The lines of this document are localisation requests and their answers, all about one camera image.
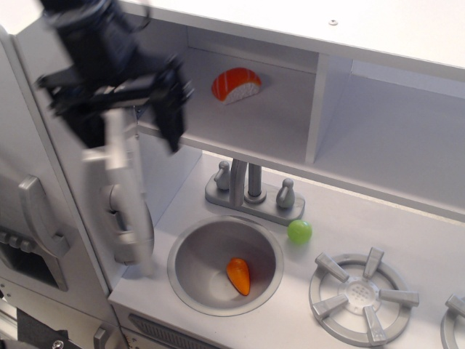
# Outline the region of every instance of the toy food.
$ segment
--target toy food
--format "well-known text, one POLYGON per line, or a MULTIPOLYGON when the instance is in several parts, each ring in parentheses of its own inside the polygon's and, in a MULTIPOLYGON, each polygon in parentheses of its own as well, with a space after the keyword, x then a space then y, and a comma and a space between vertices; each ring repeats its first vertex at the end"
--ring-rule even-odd
POLYGON ((244 296, 250 292, 250 275, 245 260, 241 258, 231 258, 226 267, 227 277, 232 285, 244 296))
POLYGON ((262 81, 247 68, 233 68, 221 73, 211 85, 213 95, 230 104, 259 93, 262 81))
POLYGON ((288 226, 288 237, 295 244, 305 244, 312 237, 312 226, 304 220, 293 220, 288 226))

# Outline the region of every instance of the round sink basin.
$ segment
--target round sink basin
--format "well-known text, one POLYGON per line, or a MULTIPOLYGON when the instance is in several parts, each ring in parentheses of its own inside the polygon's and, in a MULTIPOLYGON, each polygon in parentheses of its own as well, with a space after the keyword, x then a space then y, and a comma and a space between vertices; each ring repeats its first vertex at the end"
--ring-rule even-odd
POLYGON ((283 253, 266 228, 242 217, 198 222, 174 243, 168 277, 178 297, 214 316, 234 316, 264 304, 283 276, 283 253), (242 258, 250 273, 250 293, 240 294, 226 274, 231 258, 242 258))

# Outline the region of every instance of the green ball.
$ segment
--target green ball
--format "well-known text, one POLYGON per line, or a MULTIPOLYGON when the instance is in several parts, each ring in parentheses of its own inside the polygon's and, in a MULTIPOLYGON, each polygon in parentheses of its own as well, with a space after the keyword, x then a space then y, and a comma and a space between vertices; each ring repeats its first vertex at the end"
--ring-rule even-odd
POLYGON ((295 244, 305 244, 312 237, 312 226, 304 220, 294 220, 288 226, 288 237, 295 244))

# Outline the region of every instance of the sink faucet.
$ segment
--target sink faucet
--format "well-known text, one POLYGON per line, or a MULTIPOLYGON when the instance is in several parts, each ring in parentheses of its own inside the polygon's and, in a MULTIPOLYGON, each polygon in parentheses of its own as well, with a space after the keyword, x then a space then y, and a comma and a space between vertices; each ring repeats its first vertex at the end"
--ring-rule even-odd
POLYGON ((207 183, 205 197, 213 204, 288 225, 293 220, 301 218, 305 208, 304 197, 294 193, 293 183, 289 185, 289 182, 292 180, 286 178, 282 188, 264 184, 260 165, 233 159, 231 170, 227 161, 219 164, 218 173, 214 174, 207 183), (248 187, 245 190, 247 166, 248 187), (283 198, 287 195, 292 196, 291 204, 288 204, 289 200, 283 198))
POLYGON ((230 204, 242 206, 244 199, 250 204, 260 204, 267 197, 267 191, 262 189, 262 167, 248 164, 248 190, 244 194, 247 163, 233 159, 230 173, 230 204))
POLYGON ((247 163, 233 159, 230 173, 230 204, 234 207, 244 203, 244 185, 246 184, 247 163))

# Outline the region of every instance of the toy carrot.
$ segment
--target toy carrot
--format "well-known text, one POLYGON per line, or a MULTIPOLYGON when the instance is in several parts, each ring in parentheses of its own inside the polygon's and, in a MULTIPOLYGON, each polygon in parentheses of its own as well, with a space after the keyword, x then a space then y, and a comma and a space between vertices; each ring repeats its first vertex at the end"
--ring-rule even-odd
POLYGON ((231 258, 226 267, 227 277, 230 278, 234 287, 244 296, 250 292, 250 275, 245 260, 231 258))

